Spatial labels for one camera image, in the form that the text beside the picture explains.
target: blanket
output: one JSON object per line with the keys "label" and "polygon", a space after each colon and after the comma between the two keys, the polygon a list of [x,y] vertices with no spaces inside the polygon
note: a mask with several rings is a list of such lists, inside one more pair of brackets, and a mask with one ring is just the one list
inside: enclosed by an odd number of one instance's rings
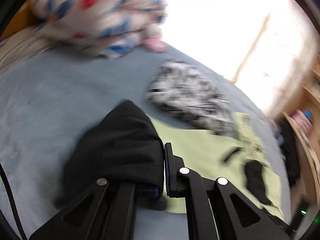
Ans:
{"label": "blanket", "polygon": [[35,32],[93,56],[122,56],[142,44],[149,23],[162,23],[165,0],[32,0],[45,20]]}

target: plush toy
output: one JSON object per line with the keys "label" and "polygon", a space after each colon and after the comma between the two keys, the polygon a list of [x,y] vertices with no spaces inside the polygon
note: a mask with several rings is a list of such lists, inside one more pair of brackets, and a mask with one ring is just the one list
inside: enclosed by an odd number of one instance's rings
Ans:
{"label": "plush toy", "polygon": [[168,45],[161,41],[162,31],[157,23],[147,25],[145,34],[144,44],[148,50],[153,52],[165,52],[168,50]]}

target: green cloth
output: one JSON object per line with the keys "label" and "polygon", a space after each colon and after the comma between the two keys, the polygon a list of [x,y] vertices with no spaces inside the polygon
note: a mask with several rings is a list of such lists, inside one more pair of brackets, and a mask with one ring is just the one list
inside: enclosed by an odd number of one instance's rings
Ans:
{"label": "green cloth", "polygon": [[[234,114],[239,140],[212,135],[210,130],[183,130],[171,127],[154,118],[151,118],[151,121],[163,143],[172,144],[173,154],[182,157],[186,167],[197,171],[204,178],[227,178],[257,207],[264,207],[271,214],[284,220],[280,204],[280,178],[272,171],[270,163],[264,159],[265,152],[262,150],[261,140],[253,133],[249,125],[250,116],[248,114]],[[242,147],[242,150],[224,164],[222,160],[235,147]],[[251,159],[258,160],[264,165],[262,177],[266,185],[266,195],[274,206],[261,204],[245,187],[244,164]],[[167,199],[167,211],[186,212],[184,198],[168,198],[165,192],[164,196]]]}

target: shelf board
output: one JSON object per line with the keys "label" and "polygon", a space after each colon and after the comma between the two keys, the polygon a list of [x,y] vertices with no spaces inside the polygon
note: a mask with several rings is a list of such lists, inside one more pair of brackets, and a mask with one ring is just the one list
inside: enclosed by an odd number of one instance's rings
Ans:
{"label": "shelf board", "polygon": [[318,80],[318,81],[320,81],[320,74],[318,73],[318,72],[316,72],[316,71],[312,71],[313,72],[313,77],[316,79],[316,80]]}
{"label": "shelf board", "polygon": [[307,92],[308,98],[311,100],[311,102],[318,108],[320,109],[320,100],[317,98],[317,96],[312,93],[308,88],[303,87],[305,91]]}
{"label": "shelf board", "polygon": [[318,174],[314,166],[312,156],[310,155],[308,146],[302,135],[300,134],[294,120],[286,112],[283,112],[283,115],[287,119],[297,138],[297,150],[299,154],[300,168],[306,187],[307,196],[313,203],[319,205],[320,185],[318,182]]}

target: mattress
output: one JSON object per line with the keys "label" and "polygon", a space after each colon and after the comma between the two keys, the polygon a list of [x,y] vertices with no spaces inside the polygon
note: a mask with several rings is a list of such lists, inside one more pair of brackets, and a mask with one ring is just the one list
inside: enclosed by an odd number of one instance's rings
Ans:
{"label": "mattress", "polygon": [[[167,59],[184,60],[203,72],[230,99],[231,110],[251,115],[265,158],[281,178],[281,207],[290,221],[290,191],[284,162],[268,120],[236,86],[182,52],[156,54],[137,48],[114,60],[90,58],[70,46],[20,62],[0,76],[0,162],[8,176],[27,237],[55,215],[62,164],[79,137],[119,100],[135,102],[149,116],[191,129],[152,106],[144,93]],[[4,186],[0,209],[17,232]],[[134,239],[187,239],[186,214],[138,210]]]}

